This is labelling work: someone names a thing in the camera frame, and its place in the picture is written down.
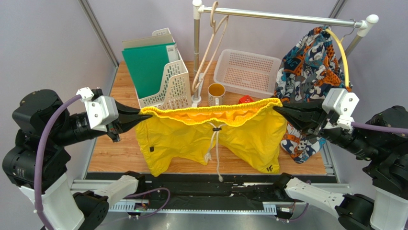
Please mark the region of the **yellow shorts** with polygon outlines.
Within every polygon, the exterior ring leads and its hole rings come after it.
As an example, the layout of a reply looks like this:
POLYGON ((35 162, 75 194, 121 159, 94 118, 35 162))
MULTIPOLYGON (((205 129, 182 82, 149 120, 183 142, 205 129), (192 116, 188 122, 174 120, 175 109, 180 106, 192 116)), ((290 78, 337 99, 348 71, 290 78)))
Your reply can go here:
POLYGON ((136 139, 153 176, 159 176, 173 158, 207 165, 219 159, 220 146, 261 173, 278 173, 280 142, 287 121, 277 112, 277 98, 210 107, 161 110, 145 107, 147 119, 136 126, 136 139))

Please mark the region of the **beige clothes hanger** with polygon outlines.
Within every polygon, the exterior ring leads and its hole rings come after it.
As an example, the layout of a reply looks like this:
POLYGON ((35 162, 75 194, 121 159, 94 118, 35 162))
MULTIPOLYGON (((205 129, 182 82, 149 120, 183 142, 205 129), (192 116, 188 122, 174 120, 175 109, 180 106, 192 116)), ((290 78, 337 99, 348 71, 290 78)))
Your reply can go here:
POLYGON ((222 40, 224 38, 229 16, 226 15, 220 21, 215 20, 215 11, 219 6, 218 1, 214 1, 210 9, 210 27, 212 29, 212 34, 210 36, 208 45, 203 54, 203 58, 199 59, 199 35, 200 35, 200 24, 201 15, 204 13, 204 5, 201 0, 193 1, 193 17, 194 17, 194 79, 192 83, 191 90, 194 96, 199 96, 201 94, 201 88, 203 81, 209 71, 209 67, 215 59, 222 40))

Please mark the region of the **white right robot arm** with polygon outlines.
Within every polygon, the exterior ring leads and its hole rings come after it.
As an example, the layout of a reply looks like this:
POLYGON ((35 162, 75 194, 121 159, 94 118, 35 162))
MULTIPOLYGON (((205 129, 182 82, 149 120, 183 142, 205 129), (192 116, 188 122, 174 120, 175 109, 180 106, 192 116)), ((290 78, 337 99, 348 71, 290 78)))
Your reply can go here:
POLYGON ((334 216, 347 230, 402 230, 408 220, 408 113, 392 106, 368 122, 353 122, 322 100, 285 103, 277 107, 295 128, 322 137, 357 160, 368 161, 375 197, 334 193, 282 173, 273 183, 275 194, 313 205, 334 216))

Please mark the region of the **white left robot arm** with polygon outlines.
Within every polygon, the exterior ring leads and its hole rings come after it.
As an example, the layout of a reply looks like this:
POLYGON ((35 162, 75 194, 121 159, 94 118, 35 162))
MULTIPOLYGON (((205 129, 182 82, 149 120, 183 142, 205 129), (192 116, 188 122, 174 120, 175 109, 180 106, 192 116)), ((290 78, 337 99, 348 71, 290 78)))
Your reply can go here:
POLYGON ((146 188, 144 175, 128 171, 95 191, 71 191, 66 146, 104 135, 118 142, 122 133, 149 119, 101 89, 79 89, 66 102, 53 90, 35 91, 22 99, 12 118, 19 130, 2 168, 31 200, 45 230, 94 230, 109 208, 128 196, 141 196, 146 188))

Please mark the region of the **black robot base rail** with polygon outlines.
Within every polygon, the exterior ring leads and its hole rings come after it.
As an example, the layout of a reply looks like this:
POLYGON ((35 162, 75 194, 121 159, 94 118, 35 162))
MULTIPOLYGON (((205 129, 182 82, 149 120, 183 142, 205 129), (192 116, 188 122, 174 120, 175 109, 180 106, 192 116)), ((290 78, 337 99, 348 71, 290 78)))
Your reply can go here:
POLYGON ((291 202, 273 192, 278 175, 227 174, 220 182, 215 174, 166 173, 145 175, 145 189, 165 187, 170 190, 167 209, 178 210, 261 210, 263 202, 291 202))

